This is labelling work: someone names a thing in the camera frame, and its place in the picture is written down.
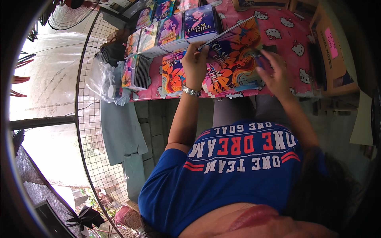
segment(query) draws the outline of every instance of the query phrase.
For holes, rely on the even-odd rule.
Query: gray pants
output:
[[[236,121],[252,119],[254,121],[275,122],[290,127],[290,121],[276,97],[256,95],[233,99],[215,99],[213,127],[231,125]]]

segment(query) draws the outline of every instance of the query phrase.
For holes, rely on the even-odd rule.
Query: white lid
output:
[[[115,85],[110,85],[109,86],[109,98],[113,99],[115,97],[115,91],[117,87]]]

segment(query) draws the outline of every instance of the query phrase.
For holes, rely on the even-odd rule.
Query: electric fan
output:
[[[60,0],[50,15],[48,23],[55,30],[69,29],[83,21],[100,0]]]

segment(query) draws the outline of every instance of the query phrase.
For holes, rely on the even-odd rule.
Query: fan grille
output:
[[[69,29],[83,21],[95,9],[100,0],[85,0],[82,5],[72,9],[72,0],[60,1],[50,15],[48,23],[55,30]]]

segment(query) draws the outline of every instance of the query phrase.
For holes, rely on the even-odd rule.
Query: pink label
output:
[[[333,40],[331,29],[328,27],[324,33],[325,33],[325,37],[327,37],[328,45],[330,46],[330,49],[331,49],[332,59],[334,59],[339,55],[339,53],[337,53],[337,48],[336,48],[335,41]]]

